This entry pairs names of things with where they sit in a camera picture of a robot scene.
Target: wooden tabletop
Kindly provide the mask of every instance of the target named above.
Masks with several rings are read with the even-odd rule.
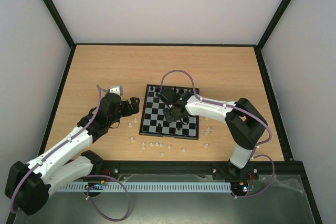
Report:
[[[264,116],[273,132],[272,140],[257,150],[275,161],[283,161],[256,55],[252,47],[182,47],[182,46],[94,46],[78,45],[60,99],[46,150],[63,139],[97,104],[98,90],[123,85],[122,100],[139,97],[140,112],[121,118],[117,129],[89,147],[105,160],[128,161],[227,161],[235,142],[226,124],[200,117],[199,139],[139,135],[143,100],[147,84],[160,84],[170,70],[187,71],[199,88],[200,95],[221,100],[247,98]],[[166,77],[165,85],[191,87],[182,73]],[[211,128],[210,135],[205,129]],[[265,132],[261,140],[266,139]],[[150,143],[163,143],[163,147]]]

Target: robotic arm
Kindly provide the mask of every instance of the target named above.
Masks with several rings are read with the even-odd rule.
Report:
[[[8,198],[15,197],[15,206],[25,214],[36,213],[54,192],[75,179],[99,174],[102,159],[92,151],[83,152],[74,161],[64,164],[105,135],[111,125],[119,122],[121,117],[139,112],[139,98],[130,98],[131,103],[121,100],[122,86],[113,86],[107,92],[100,101],[95,117],[93,111],[96,108],[93,108],[77,123],[77,127],[50,150],[27,164],[18,161],[10,168],[5,195]],[[17,185],[27,174],[29,176],[15,194]]]
[[[267,124],[256,108],[244,98],[240,98],[238,102],[216,101],[199,95],[197,98],[190,91],[181,95],[169,87],[164,88],[158,96],[168,106],[163,110],[168,123],[189,115],[200,115],[225,122],[236,142],[229,161],[238,169],[246,166],[256,143],[265,131],[264,126],[255,119],[232,108],[235,106],[241,108]]]

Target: purple cable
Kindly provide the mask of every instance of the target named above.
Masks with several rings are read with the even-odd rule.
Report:
[[[88,199],[88,200],[90,201],[90,203],[93,205],[93,207],[95,208],[95,210],[97,211],[97,213],[98,213],[100,216],[102,216],[103,218],[105,218],[105,219],[107,219],[107,220],[109,220],[109,221],[122,221],[122,220],[125,220],[125,219],[128,217],[128,215],[130,214],[130,211],[131,211],[131,205],[132,205],[132,199],[131,199],[130,193],[127,191],[126,187],[125,187],[119,180],[117,180],[117,179],[115,179],[115,178],[112,178],[112,177],[110,177],[110,176],[107,176],[107,175],[88,175],[88,176],[85,176],[85,177],[83,177],[83,178],[95,178],[95,177],[99,177],[99,178],[103,177],[103,178],[108,178],[108,179],[110,179],[110,180],[113,180],[113,181],[117,182],[117,183],[118,183],[118,184],[125,190],[125,192],[126,192],[126,194],[127,194],[127,200],[128,200],[128,208],[127,208],[127,212],[126,212],[126,214],[125,214],[122,218],[120,218],[120,219],[113,219],[113,218],[110,218],[110,217],[106,216],[105,214],[103,214],[103,213],[98,209],[98,207],[93,203],[91,197],[89,196],[89,191],[90,191],[90,189],[92,188],[92,186],[89,187],[89,189],[88,189],[87,192],[86,192],[87,199]]]
[[[206,99],[201,99],[200,96],[196,93],[196,90],[195,90],[195,83],[194,83],[193,78],[191,77],[190,74],[188,74],[188,73],[187,73],[186,71],[184,71],[184,70],[176,69],[176,70],[172,70],[172,71],[169,71],[168,73],[166,73],[166,74],[162,77],[162,80],[161,80],[161,90],[162,90],[162,88],[163,88],[163,80],[164,80],[164,78],[165,78],[168,74],[173,73],[173,72],[181,72],[181,73],[184,73],[184,74],[186,74],[186,75],[190,78],[190,80],[191,80],[191,84],[192,84],[192,86],[193,86],[194,95],[195,95],[196,99],[198,99],[198,100],[201,101],[201,102],[208,103],[208,104],[218,105],[218,106],[223,106],[223,103],[214,102],[214,101],[209,101],[209,100],[206,100]],[[268,132],[268,134],[269,134],[268,138],[267,138],[266,140],[261,141],[260,143],[258,143],[258,144],[254,147],[254,149],[253,149],[253,151],[252,151],[252,153],[251,153],[251,155],[250,155],[250,158],[251,158],[251,157],[253,156],[254,152],[256,151],[258,145],[260,145],[260,144],[265,144],[265,143],[267,143],[267,142],[269,142],[269,141],[271,140],[271,138],[272,138],[272,132],[271,132],[270,128],[267,126],[266,123],[264,123],[260,118],[256,117],[255,115],[251,114],[250,112],[248,112],[248,111],[246,111],[246,110],[243,110],[243,109],[241,109],[241,108],[238,108],[238,107],[236,107],[236,106],[230,105],[230,104],[226,104],[225,106],[228,107],[228,108],[231,108],[231,109],[234,109],[234,110],[238,110],[238,111],[240,111],[240,112],[243,112],[244,114],[250,116],[251,118],[253,118],[253,119],[256,120],[257,122],[259,122],[259,123],[260,123],[262,126],[264,126],[265,129],[267,130],[267,132]]]
[[[97,108],[92,116],[92,118],[90,119],[90,121],[80,130],[78,131],[75,135],[73,135],[71,137],[71,139],[74,139],[75,137],[77,137],[79,134],[81,134],[87,127],[90,126],[90,124],[92,123],[92,121],[95,119],[97,113],[98,113],[98,109],[99,109],[99,106],[100,106],[100,100],[101,100],[101,88],[99,87],[99,85],[97,85],[97,88],[98,88],[98,93],[99,93],[99,96],[98,96],[98,104],[97,104]],[[44,158],[42,158],[41,160],[43,162],[45,162],[47,160],[48,157],[50,157],[53,153],[55,153],[56,151],[58,151],[60,148],[62,148],[64,145],[66,145],[67,143],[69,143],[69,140],[66,140],[64,141],[63,143],[61,143],[60,145],[58,145],[55,149],[53,149],[52,151],[50,151]],[[20,180],[20,182],[17,184],[14,192],[13,192],[13,195],[10,199],[10,204],[9,204],[9,209],[11,211],[11,213],[13,214],[16,214],[19,212],[19,210],[15,210],[14,209],[14,200],[16,198],[16,195],[19,191],[19,189],[21,188],[22,184],[24,183],[24,181],[28,178],[28,176],[39,166],[39,164],[36,164],[32,169],[30,169],[26,175]]]
[[[270,161],[271,161],[271,163],[272,163],[272,176],[271,176],[271,180],[270,180],[270,182],[268,183],[268,185],[263,189],[263,190],[261,190],[260,192],[257,192],[256,194],[252,194],[252,195],[245,195],[245,196],[236,196],[233,192],[231,192],[231,194],[233,195],[233,196],[235,196],[235,198],[237,197],[237,199],[245,199],[245,198],[251,198],[251,197],[254,197],[254,196],[258,196],[258,195],[260,195],[260,194],[262,194],[264,191],[266,191],[270,186],[271,186],[271,184],[272,184],[272,182],[273,182],[273,179],[274,179],[274,176],[275,176],[275,167],[274,167],[274,162],[273,162],[273,160],[268,156],[268,155],[266,155],[266,154],[260,154],[260,155],[257,155],[257,156],[255,156],[255,157],[253,157],[253,158],[259,158],[259,157],[267,157]]]

